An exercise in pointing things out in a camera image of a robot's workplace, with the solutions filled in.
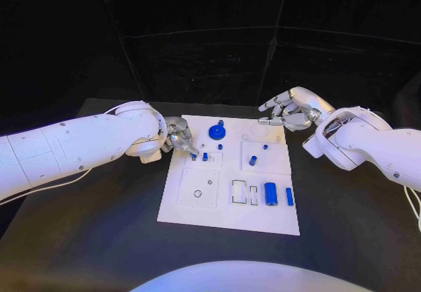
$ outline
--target white robotic arm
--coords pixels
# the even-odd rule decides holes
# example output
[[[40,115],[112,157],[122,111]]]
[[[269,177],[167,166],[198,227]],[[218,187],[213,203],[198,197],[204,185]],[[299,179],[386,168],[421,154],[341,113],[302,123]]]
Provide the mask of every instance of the white robotic arm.
[[[164,118],[143,102],[128,102],[110,110],[115,114],[81,117],[0,137],[0,200],[123,153],[138,156],[142,163],[159,159],[159,148],[167,152],[175,147],[197,154],[181,117]]]
[[[262,125],[282,125],[302,130],[314,122],[316,129],[302,147],[318,158],[325,155],[334,165],[351,170],[370,161],[386,178],[421,191],[421,132],[393,130],[383,119],[360,107],[334,110],[315,93],[295,87],[276,95],[257,108],[273,108]]]

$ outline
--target dark table surface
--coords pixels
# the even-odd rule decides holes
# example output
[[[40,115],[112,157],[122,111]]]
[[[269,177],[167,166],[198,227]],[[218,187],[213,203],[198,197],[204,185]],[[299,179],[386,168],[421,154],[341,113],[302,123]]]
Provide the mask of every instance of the dark table surface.
[[[87,99],[79,116],[120,100]],[[152,103],[164,116],[260,117],[256,108]],[[351,172],[285,131],[301,236],[155,221],[171,153],[122,156],[64,187],[31,194],[0,241],[1,291],[126,291],[184,266],[282,263],[374,291],[419,291],[421,234],[402,186],[367,162]]]

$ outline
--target white board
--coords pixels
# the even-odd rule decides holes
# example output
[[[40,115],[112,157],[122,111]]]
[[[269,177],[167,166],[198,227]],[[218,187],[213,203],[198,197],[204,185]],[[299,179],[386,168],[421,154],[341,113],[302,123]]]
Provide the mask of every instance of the white board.
[[[249,119],[182,118],[200,154],[192,161],[188,153],[172,151],[156,221],[299,235],[295,203],[288,206],[285,197],[292,182],[282,127],[257,125]],[[214,141],[207,131],[218,120],[226,135]],[[201,160],[204,152],[207,161]],[[252,155],[254,166],[247,164]],[[276,206],[265,205],[265,183],[276,185]]]

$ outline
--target cable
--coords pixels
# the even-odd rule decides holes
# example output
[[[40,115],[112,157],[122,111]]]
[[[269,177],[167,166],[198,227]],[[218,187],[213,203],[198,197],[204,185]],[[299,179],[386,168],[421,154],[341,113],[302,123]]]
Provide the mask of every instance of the cable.
[[[31,190],[30,192],[21,194],[19,196],[15,196],[14,198],[11,198],[9,200],[4,201],[4,202],[0,202],[0,206],[4,205],[5,203],[14,201],[15,199],[18,199],[19,197],[28,195],[30,193],[34,193],[34,192],[38,192],[40,190],[47,190],[47,189],[53,189],[54,187],[61,187],[64,186],[66,184],[71,184],[73,182],[76,182],[79,179],[81,179],[84,177],[84,175],[89,173],[92,169],[87,169],[86,172],[83,173],[83,175],[80,175],[74,180],[63,183],[63,184],[56,184],[54,186],[50,186],[50,187],[41,187],[40,189],[35,189],[35,190]]]
[[[419,229],[419,232],[421,232],[421,200],[419,200],[417,194],[415,193],[413,189],[409,188],[409,190],[412,191],[412,194],[413,194],[413,196],[415,196],[415,198],[417,200],[419,213],[416,213],[415,206],[413,206],[412,200],[409,198],[406,186],[403,186],[403,191],[404,191],[406,199],[407,199],[407,202],[409,202],[409,205],[410,205],[410,208],[412,208],[415,217],[417,219],[417,229]]]

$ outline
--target robotic hand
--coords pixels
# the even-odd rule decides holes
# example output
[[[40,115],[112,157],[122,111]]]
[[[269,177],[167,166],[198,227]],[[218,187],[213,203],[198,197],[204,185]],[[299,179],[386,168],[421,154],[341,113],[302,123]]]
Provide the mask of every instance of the robotic hand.
[[[159,159],[159,149],[171,148],[198,154],[187,121],[164,118],[143,102],[0,137],[0,200],[90,170],[123,153],[148,163]]]
[[[314,158],[325,155],[344,170],[370,161],[389,180],[421,191],[417,130],[393,130],[383,119],[358,106],[334,110],[302,87],[276,95],[257,110],[267,108],[273,108],[272,115],[257,120],[260,125],[282,125],[293,131],[305,129],[314,122],[315,132],[302,143]]]

